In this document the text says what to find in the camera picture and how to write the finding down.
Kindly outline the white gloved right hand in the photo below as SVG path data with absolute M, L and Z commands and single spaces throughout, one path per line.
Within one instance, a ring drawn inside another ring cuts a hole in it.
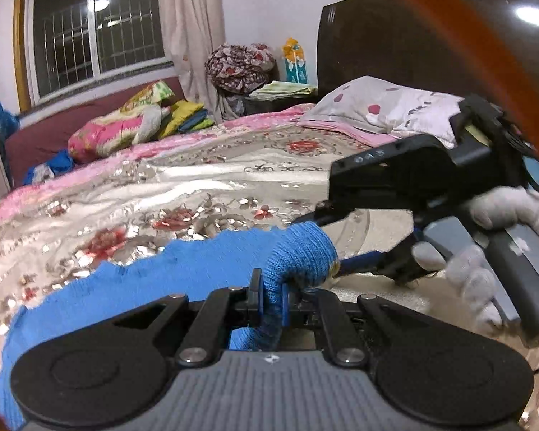
M 523 188 L 498 187 L 468 203 L 474 222 L 486 230 L 511 227 L 517 223 L 530 226 L 539 236 L 539 193 Z M 413 246 L 417 264 L 430 273 L 442 270 L 474 316 L 475 328 L 491 333 L 502 326 L 501 315 L 493 304 L 496 283 L 485 268 L 483 250 L 472 243 L 450 260 L 445 260 L 430 243 Z

